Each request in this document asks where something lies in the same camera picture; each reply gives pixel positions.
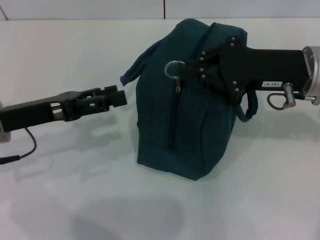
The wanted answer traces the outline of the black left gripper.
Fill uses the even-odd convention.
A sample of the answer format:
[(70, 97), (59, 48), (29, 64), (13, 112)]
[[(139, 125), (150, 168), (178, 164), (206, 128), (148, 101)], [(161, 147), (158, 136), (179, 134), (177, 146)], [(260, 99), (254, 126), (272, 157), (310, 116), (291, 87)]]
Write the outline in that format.
[(80, 91), (67, 91), (56, 96), (4, 107), (0, 123), (5, 133), (55, 121), (69, 121), (67, 104), (73, 104)]

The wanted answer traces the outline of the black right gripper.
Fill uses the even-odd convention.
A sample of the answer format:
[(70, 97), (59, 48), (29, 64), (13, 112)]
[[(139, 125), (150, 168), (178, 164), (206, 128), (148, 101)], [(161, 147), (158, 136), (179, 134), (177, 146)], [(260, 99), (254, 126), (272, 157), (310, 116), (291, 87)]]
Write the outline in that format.
[[(212, 66), (221, 76), (210, 70)], [(282, 91), (286, 83), (301, 92), (308, 78), (301, 50), (253, 49), (234, 37), (203, 50), (183, 67), (184, 87), (214, 92), (232, 104), (239, 104), (249, 91)]]

